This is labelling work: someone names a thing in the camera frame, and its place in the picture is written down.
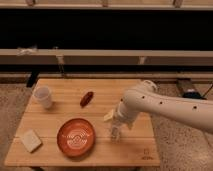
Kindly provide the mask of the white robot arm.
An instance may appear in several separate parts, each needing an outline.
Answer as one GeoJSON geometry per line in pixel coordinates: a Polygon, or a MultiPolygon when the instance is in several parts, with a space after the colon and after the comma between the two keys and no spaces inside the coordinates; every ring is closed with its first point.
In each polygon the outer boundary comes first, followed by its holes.
{"type": "Polygon", "coordinates": [[[127,89],[119,104],[104,116],[111,122],[111,135],[117,137],[122,124],[132,127],[141,112],[159,114],[213,134],[213,101],[169,97],[156,93],[157,86],[144,80],[127,89]]]}

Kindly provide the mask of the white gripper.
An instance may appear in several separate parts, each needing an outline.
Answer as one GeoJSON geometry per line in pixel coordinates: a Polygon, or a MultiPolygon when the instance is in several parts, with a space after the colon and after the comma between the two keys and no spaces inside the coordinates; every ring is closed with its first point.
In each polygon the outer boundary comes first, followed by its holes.
{"type": "Polygon", "coordinates": [[[126,124],[127,128],[131,130],[133,123],[138,116],[138,112],[126,106],[124,103],[119,103],[115,110],[111,110],[104,117],[105,122],[109,122],[113,119],[115,125],[121,126],[126,124]]]}

